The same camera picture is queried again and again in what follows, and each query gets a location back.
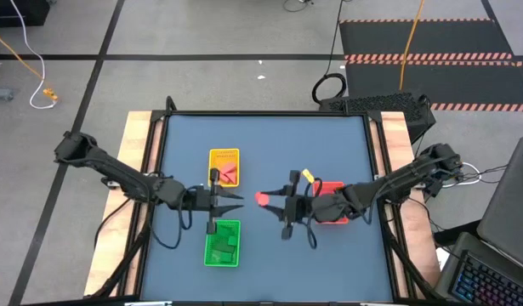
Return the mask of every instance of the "black floor mat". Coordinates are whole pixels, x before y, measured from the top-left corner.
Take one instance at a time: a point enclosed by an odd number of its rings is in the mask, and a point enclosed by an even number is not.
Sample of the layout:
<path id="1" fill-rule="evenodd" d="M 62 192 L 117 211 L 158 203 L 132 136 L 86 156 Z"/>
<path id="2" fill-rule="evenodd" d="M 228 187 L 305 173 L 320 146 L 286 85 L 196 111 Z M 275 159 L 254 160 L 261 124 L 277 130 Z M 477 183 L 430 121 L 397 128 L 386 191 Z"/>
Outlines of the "black floor mat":
<path id="1" fill-rule="evenodd" d="M 345 54 L 402 54 L 412 21 L 344 21 L 340 31 Z M 511 54 L 509 45 L 491 20 L 420 21 L 410 54 Z"/>
<path id="2" fill-rule="evenodd" d="M 427 94 L 437 105 L 523 105 L 523 76 L 510 65 L 407 65 L 404 91 Z M 346 66 L 349 95 L 368 97 L 399 89 L 401 65 Z"/>

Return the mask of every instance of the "wooden table frame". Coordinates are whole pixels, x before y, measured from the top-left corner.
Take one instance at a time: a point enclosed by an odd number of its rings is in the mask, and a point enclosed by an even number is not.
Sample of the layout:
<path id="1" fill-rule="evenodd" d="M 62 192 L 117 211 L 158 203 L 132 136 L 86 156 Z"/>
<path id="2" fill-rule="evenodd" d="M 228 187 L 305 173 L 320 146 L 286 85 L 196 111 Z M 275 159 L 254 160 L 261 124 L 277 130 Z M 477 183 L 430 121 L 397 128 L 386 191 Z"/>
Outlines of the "wooden table frame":
<path id="1" fill-rule="evenodd" d="M 139 171 L 153 172 L 159 168 L 157 161 L 162 150 L 160 139 L 164 139 L 166 130 L 163 130 L 163 121 L 158 120 L 164 115 L 160 111 L 131 111 L 128 113 L 122 137 L 121 147 L 117 159 Z M 413 159 L 412 148 L 405 118 L 400 112 L 383 112 L 381 122 L 370 121 L 371 141 L 374 149 L 374 159 L 379 175 L 384 175 L 388 170 L 396 170 Z M 423 203 L 421 192 L 413 191 L 411 198 Z M 118 207 L 125 197 L 121 190 L 111 190 L 106 201 L 103 218 Z M 386 207 L 386 214 L 392 218 L 397 212 L 395 208 Z M 144 222 L 146 206 L 135 203 L 125 207 L 118 215 L 112 218 L 99 234 L 99 242 L 94 250 L 93 262 L 88 275 L 85 294 L 97 291 L 113 272 L 131 243 L 133 236 L 128 233 L 132 229 L 138 234 Z M 429 225 L 427 211 L 414 201 L 406 201 L 401 209 L 401 218 L 394 218 L 390 223 L 391 229 L 403 228 L 397 231 L 397 236 L 406 237 L 406 248 L 409 258 L 414 262 L 422 276 L 430 285 L 434 285 L 440 275 L 438 260 L 435 254 L 435 244 Z M 131 263 L 126 275 L 125 286 L 119 286 L 113 295 L 129 295 L 138 291 L 135 288 L 136 278 L 139 274 L 139 254 Z M 401 298 L 414 298 L 416 292 L 412 281 L 404 273 L 400 260 L 394 254 L 390 260 L 395 266 L 395 278 L 398 287 L 395 289 Z"/>

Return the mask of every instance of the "laptop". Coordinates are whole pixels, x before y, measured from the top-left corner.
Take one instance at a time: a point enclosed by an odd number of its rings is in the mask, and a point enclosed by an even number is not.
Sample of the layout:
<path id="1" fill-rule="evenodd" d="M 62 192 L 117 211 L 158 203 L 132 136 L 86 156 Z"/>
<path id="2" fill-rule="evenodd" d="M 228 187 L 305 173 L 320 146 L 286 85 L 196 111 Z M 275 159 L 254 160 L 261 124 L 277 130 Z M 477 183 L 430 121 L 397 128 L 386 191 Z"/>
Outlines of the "laptop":
<path id="1" fill-rule="evenodd" d="M 454 301 L 523 306 L 523 137 L 477 228 L 462 233 L 435 290 Z"/>

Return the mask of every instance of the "floor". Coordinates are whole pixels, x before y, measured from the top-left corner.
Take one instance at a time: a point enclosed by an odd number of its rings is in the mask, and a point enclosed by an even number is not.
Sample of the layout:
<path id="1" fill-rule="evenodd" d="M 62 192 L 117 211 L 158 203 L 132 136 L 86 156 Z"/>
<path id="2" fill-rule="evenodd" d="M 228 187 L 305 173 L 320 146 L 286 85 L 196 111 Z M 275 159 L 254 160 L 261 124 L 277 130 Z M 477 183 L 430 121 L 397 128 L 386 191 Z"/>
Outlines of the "floor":
<path id="1" fill-rule="evenodd" d="M 32 47 L 42 54 L 98 54 L 117 3 L 59 0 L 45 26 L 28 29 Z M 514 53 L 523 55 L 523 0 L 490 3 Z M 412 18 L 418 4 L 354 0 L 344 4 L 341 18 Z M 315 110 L 310 90 L 327 67 L 316 55 L 329 54 L 337 12 L 337 0 L 315 0 L 293 14 L 281 0 L 125 0 L 108 54 L 231 55 L 105 61 L 82 130 L 115 155 L 127 112 L 160 109 L 168 94 L 180 109 Z M 480 0 L 427 0 L 423 17 L 480 18 L 486 12 Z M 0 34 L 27 53 L 20 29 Z M 342 54 L 339 39 L 335 53 Z M 96 57 L 90 59 L 47 61 L 48 82 L 62 98 L 52 110 L 33 110 L 28 99 L 37 79 L 17 61 L 0 60 L 0 87 L 16 92 L 14 101 L 0 102 L 0 305 L 9 303 L 46 203 L 57 171 L 53 149 L 76 118 Z M 342 64 L 333 62 L 331 71 Z M 328 83 L 319 95 L 337 90 Z M 45 103 L 42 95 L 35 101 Z M 523 136 L 523 113 L 436 111 L 435 117 L 423 146 L 449 143 L 479 169 L 505 164 Z M 494 189 L 445 190 L 429 201 L 431 216 L 442 227 L 480 218 Z M 98 174 L 68 169 L 23 303 L 82 297 L 106 195 Z"/>

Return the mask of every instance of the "red object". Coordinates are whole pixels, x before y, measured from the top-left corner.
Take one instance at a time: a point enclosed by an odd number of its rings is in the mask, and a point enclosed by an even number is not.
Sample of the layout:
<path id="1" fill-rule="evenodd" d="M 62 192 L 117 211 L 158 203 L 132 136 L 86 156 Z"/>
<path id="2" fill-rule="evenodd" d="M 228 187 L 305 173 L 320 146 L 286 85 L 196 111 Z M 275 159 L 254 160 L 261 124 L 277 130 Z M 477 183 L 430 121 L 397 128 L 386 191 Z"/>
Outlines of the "red object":
<path id="1" fill-rule="evenodd" d="M 229 162 L 219 169 L 219 180 L 226 184 L 236 184 L 236 164 Z"/>
<path id="2" fill-rule="evenodd" d="M 314 196 L 316 192 L 318 191 L 318 188 L 320 186 L 320 182 L 315 181 L 312 185 L 312 195 Z M 343 182 L 323 182 L 321 184 L 321 190 L 320 190 L 320 196 L 327 195 L 327 194 L 333 194 L 335 193 L 335 190 L 337 188 L 344 187 Z M 321 222 L 318 224 L 348 224 L 349 219 L 344 217 L 341 218 L 335 222 Z"/>
<path id="3" fill-rule="evenodd" d="M 221 167 L 219 170 L 221 173 L 236 173 L 236 164 L 234 162 L 229 162 L 225 166 Z"/>
<path id="4" fill-rule="evenodd" d="M 262 194 L 261 192 L 257 192 L 255 194 L 255 201 L 260 206 L 267 206 L 269 205 L 269 196 L 266 194 Z"/>
<path id="5" fill-rule="evenodd" d="M 236 173 L 224 173 L 227 183 L 236 184 Z"/>

